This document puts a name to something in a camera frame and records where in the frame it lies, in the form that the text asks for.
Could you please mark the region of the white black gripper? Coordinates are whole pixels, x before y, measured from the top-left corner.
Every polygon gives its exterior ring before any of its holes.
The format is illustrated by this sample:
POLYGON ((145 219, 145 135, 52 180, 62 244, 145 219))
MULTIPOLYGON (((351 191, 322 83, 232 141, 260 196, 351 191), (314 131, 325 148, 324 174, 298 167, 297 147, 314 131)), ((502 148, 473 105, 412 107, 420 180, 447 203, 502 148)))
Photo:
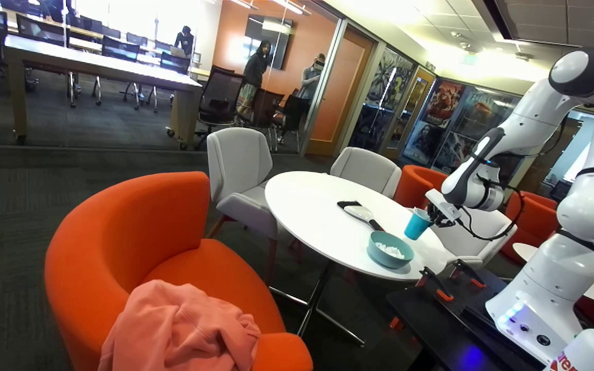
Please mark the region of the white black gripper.
POLYGON ((424 198, 429 203, 427 213, 432 225, 449 227, 460 219, 460 208, 447 203, 438 189, 429 189, 424 198))

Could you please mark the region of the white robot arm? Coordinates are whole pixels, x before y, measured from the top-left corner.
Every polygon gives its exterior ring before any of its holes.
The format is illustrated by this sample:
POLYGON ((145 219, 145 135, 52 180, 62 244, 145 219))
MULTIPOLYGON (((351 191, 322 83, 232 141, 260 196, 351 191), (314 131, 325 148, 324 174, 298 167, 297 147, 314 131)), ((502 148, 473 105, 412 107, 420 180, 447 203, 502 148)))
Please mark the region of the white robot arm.
MULTIPOLYGON (((549 77, 523 93, 506 120, 491 127, 427 201, 449 221, 470 208, 496 208, 504 193, 498 162, 541 152, 563 117, 582 103, 594 105, 594 48, 561 56, 549 77)), ((484 311, 498 334, 546 371, 594 371, 594 328, 582 326, 574 314, 578 299, 594 284, 594 135, 582 169, 557 204, 557 222, 559 228, 517 276, 484 302, 484 311)))

